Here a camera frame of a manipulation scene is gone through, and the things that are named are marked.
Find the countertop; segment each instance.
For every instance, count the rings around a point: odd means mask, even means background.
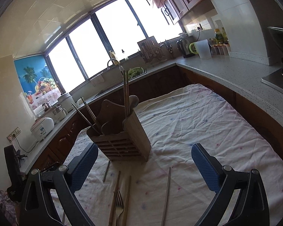
[[[280,65],[267,66],[252,61],[218,55],[206,60],[200,59],[198,55],[187,59],[180,57],[154,66],[150,65],[145,74],[130,80],[129,84],[175,65],[210,78],[235,91],[263,109],[283,127],[283,94],[261,82],[262,77],[278,70]],[[122,87],[122,84],[120,84],[97,97],[95,97],[95,94],[85,101],[88,104],[93,103],[121,89]],[[27,154],[28,157],[22,161],[20,168],[21,172],[25,174],[29,172],[32,165],[36,162],[37,158],[44,151],[50,141],[74,116],[75,113],[75,110],[69,112],[62,121],[55,125],[54,129],[43,141],[37,143],[36,147]]]

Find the white tablecloth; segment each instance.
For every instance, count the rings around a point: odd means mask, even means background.
[[[119,170],[123,198],[127,178],[132,176],[127,226],[161,225],[169,167],[171,187],[166,226],[194,225],[215,195],[191,158],[191,146],[195,143],[201,143],[222,165],[231,165],[236,171],[258,169],[267,194],[270,225],[276,225],[283,217],[283,161],[222,97],[200,84],[190,85],[140,103],[135,111],[151,141],[148,162],[112,162],[103,183],[108,159],[99,150],[83,187],[75,193],[96,226],[108,225]],[[65,164],[89,142],[83,130]],[[62,217],[54,190],[52,197]],[[235,200],[231,201],[229,209],[234,204]],[[231,210],[227,210],[220,225],[227,222],[230,214]]]

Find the bottle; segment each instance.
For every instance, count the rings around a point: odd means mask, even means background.
[[[223,37],[222,37],[220,30],[214,29],[214,31],[215,31],[216,43],[217,44],[224,44],[224,40],[223,40]]]
[[[228,36],[226,35],[226,32],[225,32],[225,30],[224,30],[223,27],[221,28],[221,34],[222,34],[224,43],[225,43],[225,44],[228,44]]]

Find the electric kettle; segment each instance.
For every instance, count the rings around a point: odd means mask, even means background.
[[[189,46],[190,42],[187,39],[180,39],[177,41],[177,48],[181,52],[183,58],[189,58],[194,56],[194,53],[191,53]]]

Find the window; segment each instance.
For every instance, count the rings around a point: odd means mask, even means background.
[[[71,32],[69,37],[88,78],[107,67],[110,57],[90,19]]]
[[[49,58],[66,92],[73,90],[85,81],[66,39],[56,45],[49,53]]]
[[[137,42],[175,37],[181,27],[166,21],[146,0],[117,0],[90,15],[48,54],[48,63],[66,92],[106,69],[109,50],[122,60],[140,50]]]
[[[167,24],[161,10],[149,6],[146,0],[129,0],[148,36],[154,36],[158,43],[178,37],[182,32],[180,25]]]
[[[103,7],[95,14],[118,60],[128,57],[139,50],[137,42],[146,39],[146,37],[137,25],[136,18],[125,0],[117,0]]]

